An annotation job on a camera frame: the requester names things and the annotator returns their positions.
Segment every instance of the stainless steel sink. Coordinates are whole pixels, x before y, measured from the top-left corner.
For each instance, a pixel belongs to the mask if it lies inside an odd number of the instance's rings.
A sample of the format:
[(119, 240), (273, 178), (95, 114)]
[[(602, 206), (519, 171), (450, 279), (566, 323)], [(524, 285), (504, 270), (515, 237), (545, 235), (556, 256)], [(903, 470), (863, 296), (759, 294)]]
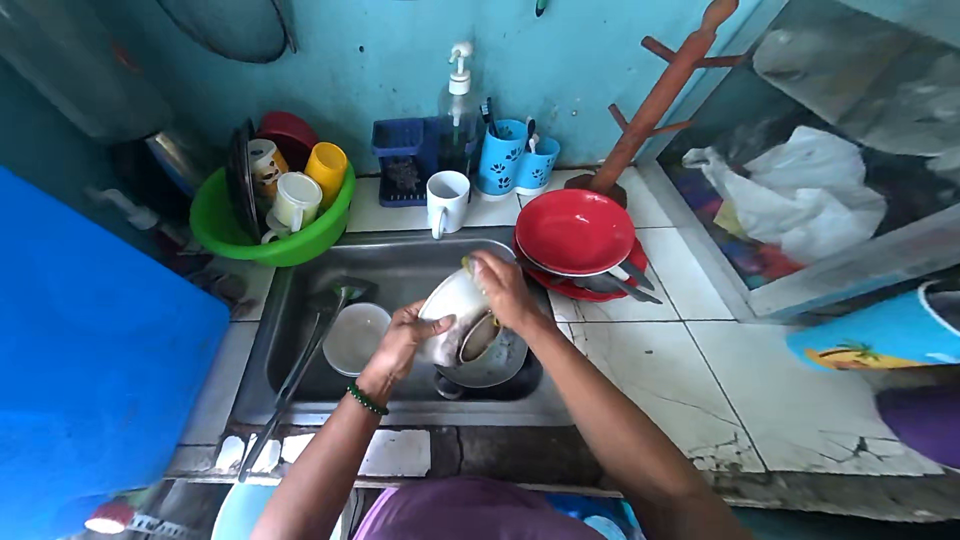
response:
[[(263, 318), (233, 408), (233, 419), (262, 424), (273, 414), (276, 391), (309, 339), (313, 315), (305, 299), (324, 290), (337, 276), (374, 282), (377, 288), (359, 301), (389, 311), (426, 298), (460, 260), (477, 249), (509, 254), (512, 227), (461, 230), (436, 241), (430, 232), (345, 234), (323, 255), (293, 268), (277, 269)], [(544, 312), (546, 292), (531, 284)], [(389, 425), (568, 425), (553, 381), (530, 353), (512, 379), (485, 389), (470, 389), (459, 401), (448, 401), (434, 388), (433, 365), (415, 363), (410, 376), (394, 389)], [(318, 350), (295, 394), (284, 423), (322, 424), (344, 396), (350, 379), (329, 366)]]

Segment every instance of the wooden mug tree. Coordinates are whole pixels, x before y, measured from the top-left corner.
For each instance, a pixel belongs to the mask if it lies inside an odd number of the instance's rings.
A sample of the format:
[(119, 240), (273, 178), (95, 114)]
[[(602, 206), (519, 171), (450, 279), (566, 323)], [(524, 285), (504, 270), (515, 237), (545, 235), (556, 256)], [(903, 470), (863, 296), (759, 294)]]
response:
[(571, 178), (566, 182), (566, 187), (589, 189), (607, 195), (623, 208), (627, 207), (627, 192), (617, 185), (616, 181), (630, 165), (643, 142), (651, 135), (681, 130), (691, 124), (686, 121), (656, 129), (667, 109), (677, 99), (680, 90), (690, 80), (693, 70), (698, 67), (733, 67), (742, 60), (742, 56), (705, 58), (717, 38), (717, 27), (730, 18), (736, 7), (737, 0), (710, 2), (700, 28), (686, 38), (677, 52), (650, 36), (640, 42), (645, 49), (668, 62), (666, 69), (629, 123), (616, 104), (608, 107), (623, 135), (616, 141), (596, 174)]

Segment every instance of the yellow cup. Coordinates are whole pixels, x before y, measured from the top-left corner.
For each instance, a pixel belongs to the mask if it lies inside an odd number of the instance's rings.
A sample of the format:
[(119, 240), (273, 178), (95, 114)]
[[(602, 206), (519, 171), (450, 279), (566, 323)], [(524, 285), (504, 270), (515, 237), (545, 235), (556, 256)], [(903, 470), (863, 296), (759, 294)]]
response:
[(310, 159), (303, 172), (320, 185), (320, 189), (324, 192), (324, 200), (320, 202), (320, 206), (328, 209), (333, 201), (337, 200), (340, 186), (344, 184), (347, 155), (336, 144), (319, 142), (310, 152)]

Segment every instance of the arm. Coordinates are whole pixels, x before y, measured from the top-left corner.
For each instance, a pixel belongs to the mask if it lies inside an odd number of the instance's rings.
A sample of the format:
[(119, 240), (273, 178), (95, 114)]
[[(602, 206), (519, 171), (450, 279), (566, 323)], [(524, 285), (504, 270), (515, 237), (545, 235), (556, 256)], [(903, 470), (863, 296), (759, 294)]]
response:
[(474, 254), (493, 312), (514, 329), (553, 378), (577, 429), (630, 501), (649, 538), (748, 539), (730, 509), (650, 418), (544, 316), (520, 269)]
[[(452, 316), (433, 323), (419, 321), (422, 304), (394, 313), (380, 347), (356, 380), (357, 387), (378, 405), (386, 405), (394, 384), (410, 374), (417, 345), (443, 333), (453, 322)], [(347, 393), (267, 501), (251, 539), (328, 537), (379, 425), (380, 417)]]

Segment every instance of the white plastic bag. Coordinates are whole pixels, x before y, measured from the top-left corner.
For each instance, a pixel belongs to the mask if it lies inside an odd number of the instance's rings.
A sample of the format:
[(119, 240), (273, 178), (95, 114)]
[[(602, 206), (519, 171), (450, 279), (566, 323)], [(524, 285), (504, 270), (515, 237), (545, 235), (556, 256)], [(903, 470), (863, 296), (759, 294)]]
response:
[(733, 203), (750, 238), (780, 246), (801, 264), (870, 239), (887, 210), (883, 197), (863, 184), (866, 168), (856, 145), (806, 126), (748, 162), (750, 179), (731, 171), (712, 148), (691, 149), (684, 167), (703, 170)]

